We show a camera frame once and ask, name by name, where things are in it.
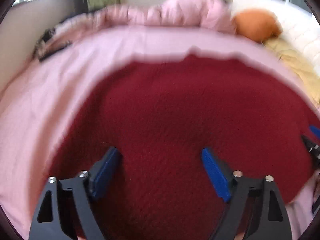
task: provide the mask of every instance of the red fleece fabric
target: red fleece fabric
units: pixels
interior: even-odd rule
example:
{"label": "red fleece fabric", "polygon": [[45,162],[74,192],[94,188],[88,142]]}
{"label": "red fleece fabric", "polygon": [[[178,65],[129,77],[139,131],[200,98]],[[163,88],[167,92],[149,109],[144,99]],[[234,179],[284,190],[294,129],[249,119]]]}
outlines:
{"label": "red fleece fabric", "polygon": [[132,62],[92,91],[47,175],[71,178],[115,146],[122,162],[93,206],[101,227],[121,240],[206,240],[224,204],[201,149],[245,176],[273,175],[287,203],[313,172],[300,139],[311,124],[295,92],[236,59]]}

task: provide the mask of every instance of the bed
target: bed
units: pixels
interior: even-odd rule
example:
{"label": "bed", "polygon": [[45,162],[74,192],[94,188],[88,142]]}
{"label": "bed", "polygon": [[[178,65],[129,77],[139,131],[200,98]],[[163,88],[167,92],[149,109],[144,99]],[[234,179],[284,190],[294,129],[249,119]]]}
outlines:
{"label": "bed", "polygon": [[[207,14],[197,18],[201,9]],[[131,62],[181,62],[190,53],[236,59],[294,91],[310,120],[319,121],[301,81],[261,45],[234,36],[225,10],[220,0],[168,0],[148,11],[113,7],[68,19],[48,40],[40,41],[34,60],[7,85],[0,100],[0,145],[5,152],[0,156],[0,204],[23,239],[28,239],[38,196],[78,112],[103,78]],[[317,55],[309,57],[318,62]],[[304,195],[316,175],[309,172],[298,181],[309,181]],[[28,197],[21,201],[22,195]],[[304,222],[296,232],[292,229],[296,239],[313,219],[307,211],[312,201],[301,205],[303,201],[298,194],[288,207],[291,220],[297,206],[303,213]]]}

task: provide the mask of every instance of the pink bedsheet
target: pink bedsheet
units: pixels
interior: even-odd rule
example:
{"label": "pink bedsheet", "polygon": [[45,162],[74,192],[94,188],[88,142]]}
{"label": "pink bedsheet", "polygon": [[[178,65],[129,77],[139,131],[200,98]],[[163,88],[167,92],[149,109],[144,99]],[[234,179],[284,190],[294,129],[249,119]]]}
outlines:
{"label": "pink bedsheet", "polygon": [[[0,204],[24,239],[28,239],[43,176],[100,77],[133,58],[181,60],[190,50],[201,56],[236,57],[254,63],[252,67],[295,90],[318,114],[302,83],[262,46],[245,38],[199,28],[122,26],[100,30],[41,64],[34,61],[0,101]],[[308,208],[302,207],[306,223],[312,218]],[[293,225],[295,214],[289,215]]]}

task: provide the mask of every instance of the black gripper frame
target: black gripper frame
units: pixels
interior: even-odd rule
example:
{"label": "black gripper frame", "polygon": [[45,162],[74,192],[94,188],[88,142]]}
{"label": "black gripper frame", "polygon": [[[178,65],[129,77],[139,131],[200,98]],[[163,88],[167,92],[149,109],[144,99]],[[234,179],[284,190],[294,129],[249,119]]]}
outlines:
{"label": "black gripper frame", "polygon": [[73,200],[87,240],[110,240],[110,236],[101,232],[90,202],[104,195],[120,157],[118,150],[111,147],[89,172],[81,172],[72,179],[57,180],[55,177],[50,177],[33,215],[29,240],[77,239],[71,223],[72,218],[65,210],[69,207],[61,205],[61,200],[66,197],[71,197]]}
{"label": "black gripper frame", "polygon": [[[90,169],[88,176],[84,177],[86,174],[82,172],[79,174],[82,177],[78,175],[72,179],[48,182],[33,216],[29,240],[77,239],[71,219],[67,217],[69,212],[60,204],[60,199],[66,195],[72,196],[86,239],[111,240],[110,236],[101,232],[90,202],[103,196],[120,156],[118,150],[111,147],[103,159]],[[275,182],[235,177],[225,163],[218,163],[230,185],[231,199],[209,240],[234,240],[249,197],[254,198],[254,207],[244,239],[292,240],[289,218]]]}

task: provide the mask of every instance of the pink duvet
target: pink duvet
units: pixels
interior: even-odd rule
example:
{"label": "pink duvet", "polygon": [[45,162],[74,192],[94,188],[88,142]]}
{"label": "pink duvet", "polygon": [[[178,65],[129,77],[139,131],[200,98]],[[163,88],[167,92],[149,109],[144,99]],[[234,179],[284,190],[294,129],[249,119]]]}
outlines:
{"label": "pink duvet", "polygon": [[90,14],[81,14],[55,27],[55,35],[37,50],[38,57],[74,43],[101,29],[116,25],[198,26],[235,34],[228,5],[223,0],[167,0],[162,5],[137,8],[108,6]]}
{"label": "pink duvet", "polygon": [[[207,24],[210,27],[216,22]],[[94,32],[82,30],[76,36],[77,32],[73,32],[64,39],[68,32],[61,28],[55,42],[71,37],[77,42],[41,64],[34,60],[8,86],[0,101],[0,204],[24,239],[28,239],[43,174],[50,167],[79,107],[101,76],[105,77],[133,58],[161,62],[181,60],[194,48],[202,56],[236,57],[286,83],[317,113],[302,83],[262,46],[208,29],[119,26],[98,28]],[[307,192],[310,193],[314,184],[315,179],[311,179],[306,185]],[[294,203],[301,203],[301,198]],[[309,204],[311,202],[301,207],[300,217],[306,225],[312,219]],[[295,225],[296,214],[290,210],[288,213],[291,225]],[[292,230],[297,239],[297,227]]]}

